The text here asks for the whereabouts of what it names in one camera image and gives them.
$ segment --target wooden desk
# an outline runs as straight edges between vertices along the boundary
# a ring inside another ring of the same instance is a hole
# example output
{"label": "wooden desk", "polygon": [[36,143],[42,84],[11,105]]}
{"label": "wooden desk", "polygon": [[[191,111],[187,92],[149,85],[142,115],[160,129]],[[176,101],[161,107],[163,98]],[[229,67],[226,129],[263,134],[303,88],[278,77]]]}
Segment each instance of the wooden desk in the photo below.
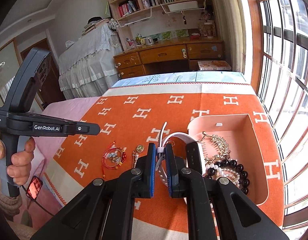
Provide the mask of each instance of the wooden desk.
{"label": "wooden desk", "polygon": [[115,67],[119,69],[122,78],[196,71],[197,61],[211,59],[224,59],[223,41],[219,38],[174,38],[149,46],[143,45],[114,56]]}

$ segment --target ceiling light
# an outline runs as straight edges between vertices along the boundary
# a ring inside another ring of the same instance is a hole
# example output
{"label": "ceiling light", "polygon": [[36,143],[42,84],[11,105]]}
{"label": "ceiling light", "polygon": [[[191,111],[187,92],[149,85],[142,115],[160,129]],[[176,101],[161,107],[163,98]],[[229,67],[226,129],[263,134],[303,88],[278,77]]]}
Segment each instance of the ceiling light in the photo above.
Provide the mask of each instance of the ceiling light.
{"label": "ceiling light", "polygon": [[0,70],[1,68],[5,65],[5,61],[3,61],[2,63],[0,63]]}

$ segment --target pink jewelry box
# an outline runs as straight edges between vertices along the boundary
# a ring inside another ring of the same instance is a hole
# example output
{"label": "pink jewelry box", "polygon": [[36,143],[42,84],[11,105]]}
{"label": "pink jewelry box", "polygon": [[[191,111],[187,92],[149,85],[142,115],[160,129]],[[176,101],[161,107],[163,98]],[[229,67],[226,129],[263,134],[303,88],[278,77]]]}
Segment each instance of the pink jewelry box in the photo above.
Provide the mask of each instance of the pink jewelry box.
{"label": "pink jewelry box", "polygon": [[[188,134],[196,140],[201,140],[202,132],[208,135],[223,137],[229,144],[230,157],[237,159],[238,164],[244,166],[248,172],[250,185],[247,196],[256,204],[263,204],[269,196],[264,161],[258,144],[254,126],[249,114],[204,115],[193,119],[187,126]],[[206,137],[205,142],[208,158],[218,153],[213,146],[211,138]]]}

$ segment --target white watch strap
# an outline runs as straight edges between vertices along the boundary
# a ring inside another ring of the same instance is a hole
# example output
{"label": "white watch strap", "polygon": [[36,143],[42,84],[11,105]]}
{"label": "white watch strap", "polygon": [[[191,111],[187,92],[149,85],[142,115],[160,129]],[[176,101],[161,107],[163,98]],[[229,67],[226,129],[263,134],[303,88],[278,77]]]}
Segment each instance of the white watch strap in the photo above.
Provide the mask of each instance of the white watch strap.
{"label": "white watch strap", "polygon": [[[165,186],[167,186],[167,175],[166,175],[166,172],[165,172],[161,162],[165,159],[165,155],[164,154],[162,155],[162,153],[163,153],[163,149],[164,149],[167,141],[171,137],[177,137],[177,138],[181,139],[183,142],[185,142],[186,144],[189,144],[191,142],[196,142],[196,140],[193,137],[191,137],[188,134],[183,133],[183,132],[171,133],[168,136],[166,136],[164,139],[162,139],[163,132],[164,132],[166,125],[167,125],[167,122],[164,123],[163,128],[162,128],[161,133],[160,133],[160,136],[159,136],[160,140],[159,140],[159,144],[158,144],[158,148],[157,148],[158,162],[156,164],[156,170],[158,171],[159,177],[160,177],[161,181],[165,184]],[[203,160],[202,161],[202,167],[205,169],[205,162],[204,162],[203,153],[201,153],[201,160]]]}

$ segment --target charging cable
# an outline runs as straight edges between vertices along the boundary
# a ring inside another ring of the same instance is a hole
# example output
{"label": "charging cable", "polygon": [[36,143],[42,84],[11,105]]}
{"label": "charging cable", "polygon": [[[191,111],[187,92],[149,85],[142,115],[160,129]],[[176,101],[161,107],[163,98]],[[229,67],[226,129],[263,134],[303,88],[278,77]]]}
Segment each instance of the charging cable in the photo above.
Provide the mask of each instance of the charging cable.
{"label": "charging cable", "polygon": [[43,209],[47,214],[51,215],[52,217],[54,216],[52,213],[50,213],[48,210],[46,210],[45,208],[43,208],[37,201],[36,199],[33,199],[32,197],[28,196],[26,194],[27,197],[29,197],[30,200],[33,200],[41,209]]}

